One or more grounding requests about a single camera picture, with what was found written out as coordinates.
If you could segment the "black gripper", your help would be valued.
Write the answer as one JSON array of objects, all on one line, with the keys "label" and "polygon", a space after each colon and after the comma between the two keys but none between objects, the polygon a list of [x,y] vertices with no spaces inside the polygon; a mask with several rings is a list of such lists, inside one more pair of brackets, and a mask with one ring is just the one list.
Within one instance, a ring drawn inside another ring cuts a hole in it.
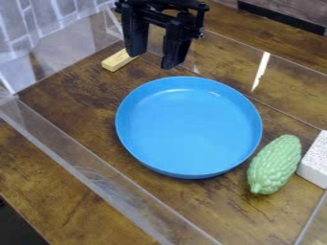
[{"label": "black gripper", "polygon": [[157,25],[166,29],[162,68],[183,63],[194,38],[205,36],[210,6],[202,0],[115,0],[115,10],[122,14],[129,55],[147,52],[150,25]]}]

